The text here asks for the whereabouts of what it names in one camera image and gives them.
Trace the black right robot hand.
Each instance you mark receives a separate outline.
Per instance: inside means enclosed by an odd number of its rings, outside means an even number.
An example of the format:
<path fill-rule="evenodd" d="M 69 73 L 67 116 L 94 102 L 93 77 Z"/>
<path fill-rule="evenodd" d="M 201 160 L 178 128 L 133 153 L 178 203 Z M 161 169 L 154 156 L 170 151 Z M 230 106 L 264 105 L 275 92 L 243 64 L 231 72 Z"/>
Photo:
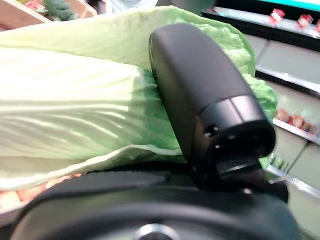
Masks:
<path fill-rule="evenodd" d="M 275 130 L 235 65 L 196 27 L 149 37 L 149 60 L 185 164 L 91 172 L 42 192 L 13 240 L 299 240 L 282 179 L 266 177 Z"/>

